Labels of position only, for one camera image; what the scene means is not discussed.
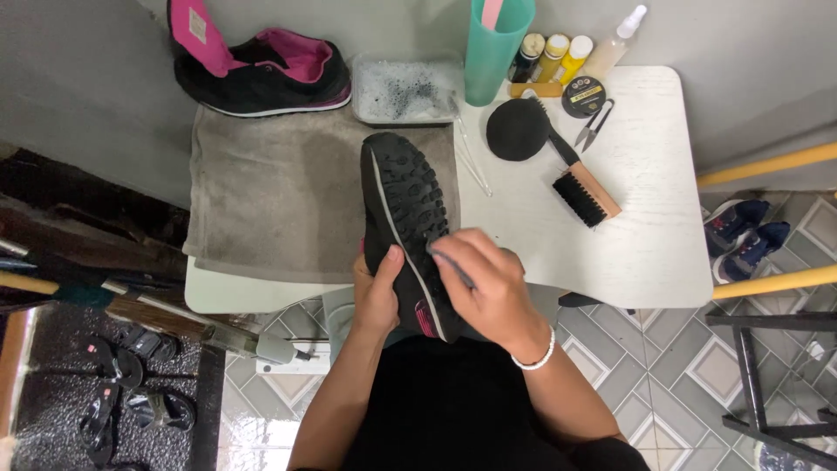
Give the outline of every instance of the person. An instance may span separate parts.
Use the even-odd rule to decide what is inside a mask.
[[[488,341],[415,335],[384,348],[398,325],[393,281],[404,253],[391,246],[374,278],[359,256],[352,326],[302,419],[288,469],[648,471],[602,398],[554,346],[517,256],[477,229],[433,248],[473,280],[468,288],[434,257],[454,309]],[[512,357],[543,364],[524,370]]]

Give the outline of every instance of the bottle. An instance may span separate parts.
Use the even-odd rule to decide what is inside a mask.
[[[547,41],[541,34],[527,34],[523,38],[521,48],[517,50],[515,59],[509,68],[509,80],[511,83],[523,84],[529,80],[532,71],[535,69],[537,58],[541,56]]]
[[[563,34],[553,34],[547,41],[541,58],[537,61],[535,71],[531,73],[531,81],[545,84],[555,75],[555,70],[561,65],[561,58],[567,53],[570,40]]]
[[[594,79],[604,80],[604,77],[610,73],[616,63],[628,52],[628,48],[633,43],[631,38],[634,37],[636,29],[639,27],[639,22],[642,21],[642,17],[645,16],[646,12],[648,12],[648,8],[645,5],[639,5],[616,28],[616,34],[611,34],[596,48],[596,51],[590,55],[587,63],[584,64],[584,75],[589,75]]]
[[[553,79],[561,85],[570,83],[575,73],[584,65],[584,60],[593,50],[593,40],[587,36],[576,36],[570,43],[570,50],[561,59],[561,65],[555,70]]]

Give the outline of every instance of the pearl bracelet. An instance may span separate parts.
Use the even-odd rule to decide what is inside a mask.
[[[552,327],[549,328],[552,331],[552,336],[549,339],[549,350],[547,350],[547,354],[543,355],[541,361],[538,361],[532,365],[524,365],[522,364],[514,355],[511,356],[511,361],[515,362],[515,365],[519,366],[521,370],[537,370],[538,368],[544,366],[547,361],[549,361],[549,357],[552,356],[552,352],[555,351],[555,329]]]

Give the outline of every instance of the hand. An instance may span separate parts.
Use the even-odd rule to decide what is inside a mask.
[[[458,230],[433,248],[455,261],[476,286],[468,288],[449,262],[434,256],[456,312],[524,365],[543,358],[552,332],[529,300],[517,255],[497,247],[479,229]]]
[[[404,252],[390,246],[375,277],[361,252],[352,267],[355,278],[355,317],[352,329],[387,335],[398,325],[398,298],[393,291],[395,277],[404,265]]]

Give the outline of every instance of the scissors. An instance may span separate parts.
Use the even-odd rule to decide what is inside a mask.
[[[587,139],[587,141],[584,143],[584,147],[581,149],[581,152],[586,151],[587,148],[590,147],[590,144],[592,144],[593,141],[596,140],[598,131],[602,129],[604,120],[608,119],[608,115],[613,110],[614,105],[616,105],[616,102],[610,98],[604,101],[602,107],[599,108],[598,111],[596,111],[593,117],[590,118],[590,122],[587,123],[587,126],[585,126],[584,129],[582,129],[581,132],[578,134],[578,137],[576,138],[576,143],[573,145],[574,148],[577,147],[578,144],[585,139]],[[598,125],[596,125],[595,129],[591,129],[591,127],[593,127],[593,123],[596,122],[596,118],[598,118],[599,116],[602,116],[602,120],[598,122]]]

